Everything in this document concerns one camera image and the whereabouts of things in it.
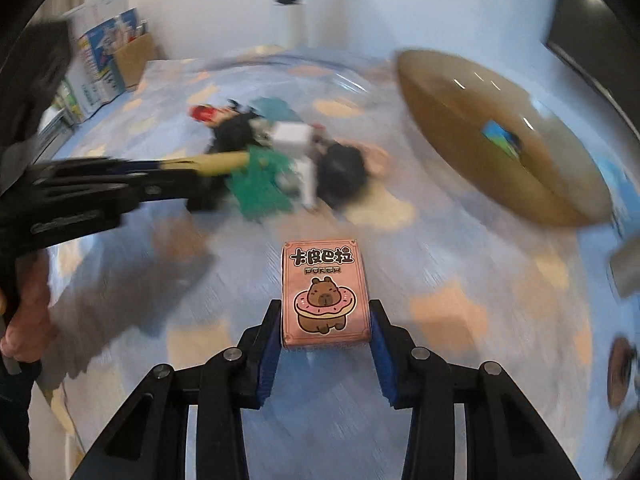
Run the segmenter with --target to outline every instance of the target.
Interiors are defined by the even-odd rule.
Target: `playing card box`
[[[355,240],[287,242],[282,250],[282,345],[366,343],[369,298]]]

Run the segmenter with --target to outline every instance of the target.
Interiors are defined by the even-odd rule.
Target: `pink donut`
[[[332,306],[311,305],[306,300],[308,290],[304,290],[293,300],[293,306],[300,316],[310,317],[312,319],[331,319],[332,317],[346,316],[356,306],[356,295],[346,286],[340,286],[338,288],[342,296],[340,303]]]

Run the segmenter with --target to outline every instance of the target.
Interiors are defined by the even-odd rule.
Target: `cartoon capybara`
[[[320,281],[320,278],[311,280],[311,287],[306,295],[309,305],[334,306],[340,303],[341,299],[342,294],[330,276],[325,276],[323,282]]]
[[[347,325],[347,314],[356,306],[353,291],[338,286],[330,276],[324,280],[311,280],[309,290],[300,292],[294,300],[298,313],[298,324],[305,332],[328,334],[335,328],[342,330]]]

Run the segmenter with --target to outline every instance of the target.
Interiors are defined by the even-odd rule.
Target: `person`
[[[40,251],[20,279],[20,305],[0,340],[0,352],[19,361],[22,372],[0,374],[0,431],[26,469],[29,468],[31,389],[42,369],[40,358],[56,336],[49,314],[49,254]],[[0,313],[6,299],[0,291]]]

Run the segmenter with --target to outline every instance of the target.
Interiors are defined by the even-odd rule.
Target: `hand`
[[[24,277],[20,288],[20,306],[0,341],[0,351],[18,361],[33,363],[42,357],[56,336],[56,327],[49,317],[49,254],[38,253],[35,263]],[[0,292],[0,312],[6,298]]]

